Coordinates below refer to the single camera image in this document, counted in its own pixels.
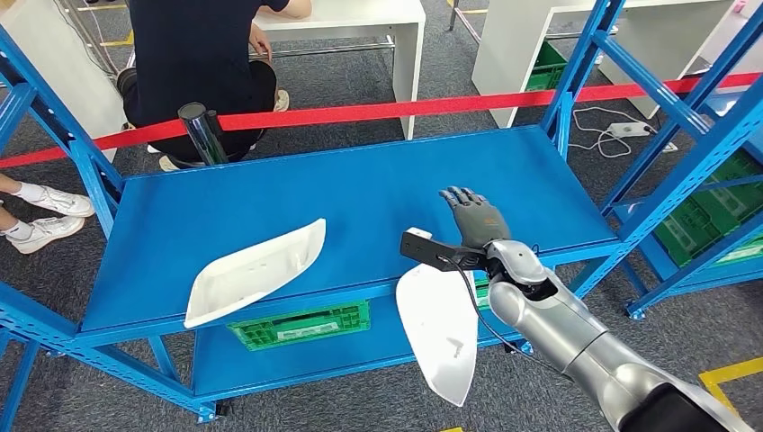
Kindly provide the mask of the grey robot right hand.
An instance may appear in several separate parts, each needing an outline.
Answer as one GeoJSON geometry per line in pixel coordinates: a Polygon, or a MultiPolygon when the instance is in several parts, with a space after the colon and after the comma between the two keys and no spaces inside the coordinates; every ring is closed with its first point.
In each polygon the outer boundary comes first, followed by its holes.
{"type": "Polygon", "coordinates": [[[457,186],[448,186],[439,195],[453,213],[464,247],[485,248],[492,241],[511,239],[502,214],[484,196],[457,186]]]}

